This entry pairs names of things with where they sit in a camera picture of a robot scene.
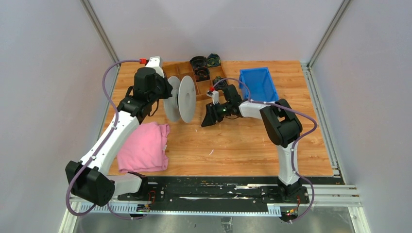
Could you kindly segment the grey perforated cable spool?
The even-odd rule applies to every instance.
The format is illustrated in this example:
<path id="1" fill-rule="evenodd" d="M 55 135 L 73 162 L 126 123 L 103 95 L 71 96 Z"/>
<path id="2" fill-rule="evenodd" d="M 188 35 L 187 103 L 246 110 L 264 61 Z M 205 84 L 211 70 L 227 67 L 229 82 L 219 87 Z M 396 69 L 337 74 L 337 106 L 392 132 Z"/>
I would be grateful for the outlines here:
<path id="1" fill-rule="evenodd" d="M 196 109 L 196 90 L 193 79 L 186 75 L 182 80 L 176 76 L 168 78 L 172 86 L 172 96 L 164 100 L 164 109 L 169 121 L 177 122 L 182 119 L 190 123 Z"/>

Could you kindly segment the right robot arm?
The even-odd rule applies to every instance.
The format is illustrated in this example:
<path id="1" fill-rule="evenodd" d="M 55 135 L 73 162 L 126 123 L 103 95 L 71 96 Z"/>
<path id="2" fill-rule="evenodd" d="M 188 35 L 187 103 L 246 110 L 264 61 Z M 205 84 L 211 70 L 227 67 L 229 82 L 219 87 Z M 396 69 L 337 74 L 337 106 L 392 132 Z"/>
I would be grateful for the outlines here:
<path id="1" fill-rule="evenodd" d="M 215 125 L 229 116 L 263 121 L 270 141 L 276 145 L 279 161 L 278 187 L 272 192 L 265 191 L 267 198 L 278 197 L 283 202 L 307 203 L 307 189 L 296 174 L 297 156 L 292 154 L 292 145 L 299 138 L 303 127 L 294 112 L 284 109 L 290 107 L 288 102 L 285 99 L 267 103 L 249 102 L 241 98 L 232 84 L 223 88 L 225 103 L 219 103 L 219 94 L 213 89 L 207 95 L 212 97 L 212 102 L 206 105 L 202 127 Z"/>

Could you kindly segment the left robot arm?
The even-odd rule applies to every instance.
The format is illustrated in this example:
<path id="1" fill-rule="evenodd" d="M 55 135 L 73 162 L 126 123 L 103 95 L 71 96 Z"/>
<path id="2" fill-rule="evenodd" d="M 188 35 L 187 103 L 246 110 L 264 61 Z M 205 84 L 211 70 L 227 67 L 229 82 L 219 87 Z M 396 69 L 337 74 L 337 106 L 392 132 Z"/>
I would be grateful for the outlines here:
<path id="1" fill-rule="evenodd" d="M 134 85 L 115 107 L 111 124 L 80 161 L 69 161 L 65 172 L 69 182 L 66 199 L 75 195 L 97 206 L 105 206 L 113 196 L 131 194 L 136 200 L 148 197 L 148 179 L 136 172 L 109 176 L 108 171 L 121 147 L 147 116 L 152 105 L 172 96 L 172 86 L 160 65 L 146 65 L 134 75 Z"/>

